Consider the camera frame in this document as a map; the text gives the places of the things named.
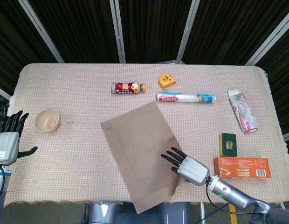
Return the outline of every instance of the sticker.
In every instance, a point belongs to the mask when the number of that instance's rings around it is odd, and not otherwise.
[[[0,160],[3,160],[5,158],[5,151],[0,151]]]

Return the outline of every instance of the green sponge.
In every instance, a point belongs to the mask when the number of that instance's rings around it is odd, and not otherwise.
[[[237,156],[237,139],[235,134],[219,135],[220,156]]]

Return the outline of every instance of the cardboard box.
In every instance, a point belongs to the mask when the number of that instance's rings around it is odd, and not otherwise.
[[[271,178],[266,158],[217,157],[214,166],[221,178]]]

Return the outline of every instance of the yellow tape measure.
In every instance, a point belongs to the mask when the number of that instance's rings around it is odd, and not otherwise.
[[[162,74],[159,78],[159,85],[164,89],[176,83],[173,77],[168,74]]]

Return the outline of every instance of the table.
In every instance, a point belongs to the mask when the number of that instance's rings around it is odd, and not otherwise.
[[[168,73],[176,84],[168,91],[215,94],[213,105],[157,102],[184,152],[214,174],[219,134],[235,133],[239,157],[269,159],[271,179],[231,179],[252,197],[269,203],[289,200],[289,155],[277,120],[268,79],[258,67],[175,64],[30,64],[20,73],[8,113],[29,112],[20,151],[39,149],[12,166],[5,204],[36,201],[130,201],[100,123],[154,101],[162,91],[158,78]],[[113,95],[113,82],[145,83],[145,93]],[[243,133],[227,91],[242,90],[259,123]],[[60,127],[38,132],[34,118],[41,110],[59,112]],[[214,202],[222,202],[211,195]],[[171,202],[207,202],[204,187],[185,183]]]

